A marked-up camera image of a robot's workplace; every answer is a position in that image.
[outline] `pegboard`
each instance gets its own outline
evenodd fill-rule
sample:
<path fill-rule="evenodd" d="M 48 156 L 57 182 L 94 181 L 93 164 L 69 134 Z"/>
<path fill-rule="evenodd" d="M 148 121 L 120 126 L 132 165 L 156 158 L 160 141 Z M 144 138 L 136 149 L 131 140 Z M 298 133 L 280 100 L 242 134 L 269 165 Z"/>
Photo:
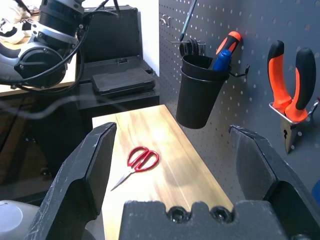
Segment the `pegboard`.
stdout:
<path fill-rule="evenodd" d="M 159 26 L 160 101 L 175 117 L 181 84 L 182 60 L 178 41 L 192 0 L 159 0 L 159 18 L 172 17 L 170 27 Z M 181 128 L 232 202 L 244 199 L 236 174 L 235 157 L 228 133 L 231 124 L 257 132 L 267 138 L 278 154 L 295 170 L 311 191 L 320 180 L 320 109 L 306 122 L 297 144 L 286 154 L 281 119 L 270 107 L 273 93 L 268 81 L 267 58 L 271 44 L 285 44 L 284 76 L 291 96 L 295 94 L 297 51 L 311 48 L 318 75 L 309 110 L 320 97 L 320 1 L 319 0 L 198 0 L 184 40 L 206 43 L 206 55 L 214 56 L 231 31 L 243 39 L 232 57 L 232 71 L 247 78 L 225 81 L 209 120 L 202 129 Z"/>

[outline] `orange screwdriver handle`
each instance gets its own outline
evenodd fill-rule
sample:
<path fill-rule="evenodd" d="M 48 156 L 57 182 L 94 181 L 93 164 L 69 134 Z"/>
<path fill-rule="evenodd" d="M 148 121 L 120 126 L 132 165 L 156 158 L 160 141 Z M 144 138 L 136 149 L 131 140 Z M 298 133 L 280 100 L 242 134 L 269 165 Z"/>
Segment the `orange screwdriver handle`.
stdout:
<path fill-rule="evenodd" d="M 306 106 L 316 86 L 316 60 L 311 49 L 303 48 L 296 54 L 295 77 L 295 95 L 285 109 L 285 115 L 291 121 L 300 123 L 308 117 Z"/>
<path fill-rule="evenodd" d="M 269 82 L 274 97 L 273 107 L 282 114 L 292 102 L 284 78 L 284 52 L 285 44 L 279 40 L 275 41 L 270 47 L 267 60 Z"/>
<path fill-rule="evenodd" d="M 228 36 L 223 40 L 215 54 L 218 55 L 223 49 L 228 49 L 233 54 L 240 40 L 240 33 L 238 33 L 237 31 L 229 32 Z"/>

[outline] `wooden desk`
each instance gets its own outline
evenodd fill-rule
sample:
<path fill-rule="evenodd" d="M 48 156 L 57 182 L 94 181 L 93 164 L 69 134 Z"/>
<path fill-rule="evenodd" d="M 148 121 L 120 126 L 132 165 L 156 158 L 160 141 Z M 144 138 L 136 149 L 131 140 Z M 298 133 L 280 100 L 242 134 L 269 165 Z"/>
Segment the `wooden desk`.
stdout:
<path fill-rule="evenodd" d="M 165 105 L 95 117 L 93 127 L 117 124 L 111 171 L 102 206 L 105 239 L 118 240 L 124 203 L 129 200 L 162 201 L 168 211 L 182 206 L 187 211 L 196 201 L 211 209 L 232 203 L 212 176 Z M 146 146 L 160 155 L 154 169 L 132 174 L 110 191 L 127 170 L 129 152 Z"/>
<path fill-rule="evenodd" d="M 29 37 L 25 37 L 22 41 L 20 41 L 18 44 L 10 44 L 8 42 L 2 42 L 2 45 L 4 45 L 6 48 L 9 49 L 20 49 L 23 45 L 27 44 L 29 41 Z M 52 87 L 52 89 L 55 88 L 61 88 L 72 85 L 76 80 L 76 70 L 77 70 L 77 55 L 74 55 L 70 64 L 68 64 L 68 69 L 65 73 L 64 78 L 62 81 Z M 10 95 L 16 95 L 16 94 L 23 94 L 26 93 L 26 91 L 21 90 L 19 88 L 17 89 L 11 89 L 8 85 L 1 85 L 0 84 L 0 97 L 4 96 L 10 96 Z"/>

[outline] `scissors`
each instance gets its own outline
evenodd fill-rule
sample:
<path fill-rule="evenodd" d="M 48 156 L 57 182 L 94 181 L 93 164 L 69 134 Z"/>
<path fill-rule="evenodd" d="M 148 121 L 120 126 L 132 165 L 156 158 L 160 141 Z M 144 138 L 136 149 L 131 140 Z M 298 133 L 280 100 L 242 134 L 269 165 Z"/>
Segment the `scissors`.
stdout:
<path fill-rule="evenodd" d="M 132 161 L 132 156 L 137 153 L 138 151 L 143 150 L 143 152 Z M 148 167 L 143 167 L 148 161 L 149 159 L 155 156 L 155 161 L 152 165 L 148 166 Z M 145 171 L 148 171 L 150 169 L 153 169 L 155 166 L 157 166 L 157 164 L 159 163 L 159 154 L 155 151 L 151 151 L 149 150 L 147 147 L 145 146 L 137 146 L 134 149 L 132 149 L 132 151 L 129 153 L 126 164 L 129 167 L 128 172 L 125 173 L 121 179 L 118 181 L 118 183 L 111 189 L 111 191 L 113 189 L 115 189 L 116 187 L 118 187 L 124 180 L 126 180 L 131 174 L 133 173 L 142 173 Z"/>

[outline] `black pencil holder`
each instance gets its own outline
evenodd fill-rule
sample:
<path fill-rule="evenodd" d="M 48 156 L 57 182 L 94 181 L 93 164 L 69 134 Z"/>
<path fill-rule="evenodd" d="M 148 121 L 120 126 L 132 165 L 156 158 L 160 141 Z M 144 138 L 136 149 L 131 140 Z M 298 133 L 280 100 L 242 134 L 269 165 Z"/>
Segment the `black pencil holder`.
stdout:
<path fill-rule="evenodd" d="M 183 61 L 176 120 L 186 128 L 201 129 L 207 124 L 229 72 L 208 69 L 211 57 L 186 55 Z"/>

